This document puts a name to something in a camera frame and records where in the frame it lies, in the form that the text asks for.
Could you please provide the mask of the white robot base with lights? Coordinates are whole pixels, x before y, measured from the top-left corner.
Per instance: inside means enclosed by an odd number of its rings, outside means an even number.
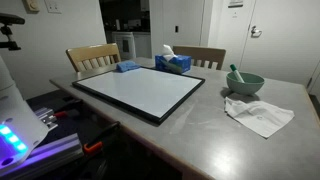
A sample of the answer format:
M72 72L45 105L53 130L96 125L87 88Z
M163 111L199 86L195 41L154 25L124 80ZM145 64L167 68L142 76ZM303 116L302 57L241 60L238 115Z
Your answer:
M47 134L0 57L0 174L22 164Z

